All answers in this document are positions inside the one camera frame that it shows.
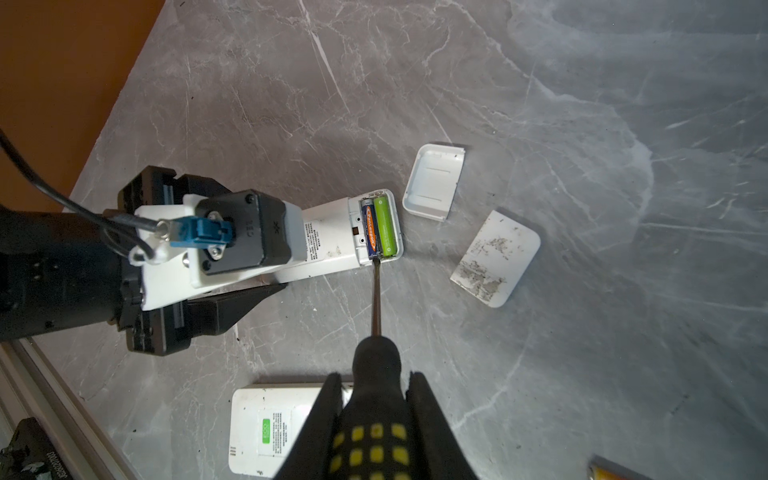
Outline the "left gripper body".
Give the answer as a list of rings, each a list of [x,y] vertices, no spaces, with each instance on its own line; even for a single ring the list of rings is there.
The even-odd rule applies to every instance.
[[[121,190],[118,207],[133,214],[144,205],[180,204],[185,194],[213,197],[228,192],[228,188],[208,177],[177,176],[172,169],[149,166]],[[124,259],[121,275],[122,307],[117,326],[126,333],[128,349],[133,352],[166,356],[187,349],[197,336],[218,335],[231,327],[221,312],[231,297],[229,293],[144,311],[140,269]]]

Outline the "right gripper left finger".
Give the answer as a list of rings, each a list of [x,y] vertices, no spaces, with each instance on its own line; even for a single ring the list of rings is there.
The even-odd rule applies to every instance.
[[[339,373],[326,377],[300,433],[275,479],[326,479],[337,418],[343,409]]]

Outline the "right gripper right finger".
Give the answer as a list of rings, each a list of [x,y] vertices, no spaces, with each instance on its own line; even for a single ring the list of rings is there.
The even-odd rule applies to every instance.
[[[421,372],[412,372],[406,393],[415,427],[419,479],[477,479]]]

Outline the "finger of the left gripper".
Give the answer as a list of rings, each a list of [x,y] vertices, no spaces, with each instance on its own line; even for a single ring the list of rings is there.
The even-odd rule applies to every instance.
[[[221,335],[262,301],[286,288],[286,284],[264,285],[188,300],[185,325],[191,336]]]

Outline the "white TCL remote control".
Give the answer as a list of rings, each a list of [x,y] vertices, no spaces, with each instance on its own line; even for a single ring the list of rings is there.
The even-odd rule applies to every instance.
[[[229,469],[272,479],[282,467],[317,399],[320,383],[254,384],[231,398]]]

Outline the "black yellow screwdriver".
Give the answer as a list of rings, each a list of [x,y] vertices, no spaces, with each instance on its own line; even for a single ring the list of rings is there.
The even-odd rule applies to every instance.
[[[415,479],[413,421],[395,343],[382,333],[381,260],[373,260],[371,334],[356,347],[354,388],[332,439],[329,479]]]

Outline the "blue orange AAA battery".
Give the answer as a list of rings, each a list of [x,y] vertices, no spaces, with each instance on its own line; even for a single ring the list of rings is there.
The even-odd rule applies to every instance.
[[[381,258],[382,247],[378,233],[376,210],[372,199],[361,201],[361,213],[365,228],[368,257],[370,259]]]

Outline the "white battery cover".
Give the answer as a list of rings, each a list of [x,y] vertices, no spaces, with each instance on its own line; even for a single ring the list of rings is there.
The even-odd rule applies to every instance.
[[[450,280],[490,308],[502,307],[541,246],[532,229],[495,210],[489,214]]]
[[[428,143],[417,152],[402,206],[415,216],[447,219],[466,157],[466,149]]]

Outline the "red orange AAA battery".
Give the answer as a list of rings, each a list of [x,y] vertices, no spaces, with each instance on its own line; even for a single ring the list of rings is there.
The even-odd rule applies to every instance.
[[[640,474],[627,467],[619,465],[604,457],[594,455],[587,466],[588,480],[650,480],[650,477]]]

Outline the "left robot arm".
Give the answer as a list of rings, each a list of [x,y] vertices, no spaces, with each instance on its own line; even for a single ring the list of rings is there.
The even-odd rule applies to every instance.
[[[256,190],[145,168],[94,223],[1,212],[1,337],[108,322],[165,356],[234,326],[280,284],[236,284],[306,256],[301,212]]]

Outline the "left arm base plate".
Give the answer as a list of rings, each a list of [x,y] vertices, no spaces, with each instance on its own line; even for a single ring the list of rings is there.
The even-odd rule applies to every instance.
[[[1,478],[65,480],[73,475],[35,418],[19,422],[10,443],[1,450]]]

